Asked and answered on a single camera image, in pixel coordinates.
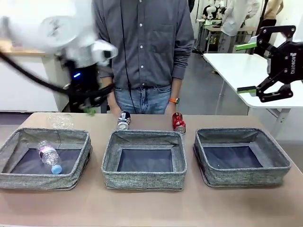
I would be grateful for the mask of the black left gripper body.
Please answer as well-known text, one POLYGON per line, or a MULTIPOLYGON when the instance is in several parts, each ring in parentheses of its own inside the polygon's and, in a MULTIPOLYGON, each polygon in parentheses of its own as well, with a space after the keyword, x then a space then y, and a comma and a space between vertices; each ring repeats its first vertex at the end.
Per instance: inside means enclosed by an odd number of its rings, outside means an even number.
MULTIPOLYGON (((100 88, 98 78, 98 65, 97 63, 77 68, 74 61, 67 61, 66 68, 68 70, 71 82, 69 90, 72 92, 93 92, 98 91, 100 88)), ((94 105, 94 97, 88 99, 92 106, 94 105)), ((70 106, 81 106, 86 101, 86 98, 69 96, 70 106)))

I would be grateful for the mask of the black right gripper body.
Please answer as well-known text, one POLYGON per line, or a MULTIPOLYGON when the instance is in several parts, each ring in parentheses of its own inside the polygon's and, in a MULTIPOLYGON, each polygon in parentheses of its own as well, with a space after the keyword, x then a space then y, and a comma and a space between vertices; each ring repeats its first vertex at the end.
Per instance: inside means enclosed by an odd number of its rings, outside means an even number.
POLYGON ((303 79, 303 43, 284 42, 269 50, 267 73, 275 82, 292 83, 303 79))

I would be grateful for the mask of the person's right hand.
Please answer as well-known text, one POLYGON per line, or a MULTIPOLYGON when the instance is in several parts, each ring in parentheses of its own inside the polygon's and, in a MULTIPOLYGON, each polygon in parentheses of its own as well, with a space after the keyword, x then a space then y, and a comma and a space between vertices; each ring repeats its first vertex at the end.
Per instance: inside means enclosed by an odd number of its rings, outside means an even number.
POLYGON ((119 115, 120 115, 121 109, 120 109, 120 107, 118 106, 117 103, 115 103, 115 104, 110 104, 110 105, 109 105, 109 108, 110 108, 110 113, 111 113, 111 114, 114 114, 114 115, 116 115, 116 116, 119 116, 119 115))

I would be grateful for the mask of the person's left hand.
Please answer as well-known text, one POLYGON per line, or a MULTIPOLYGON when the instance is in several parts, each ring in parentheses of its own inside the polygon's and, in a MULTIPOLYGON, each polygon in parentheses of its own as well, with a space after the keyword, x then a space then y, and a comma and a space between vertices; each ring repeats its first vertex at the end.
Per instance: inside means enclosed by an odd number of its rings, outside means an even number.
POLYGON ((169 102, 165 109, 165 114, 173 115, 175 112, 176 112, 176 104, 173 102, 169 102))

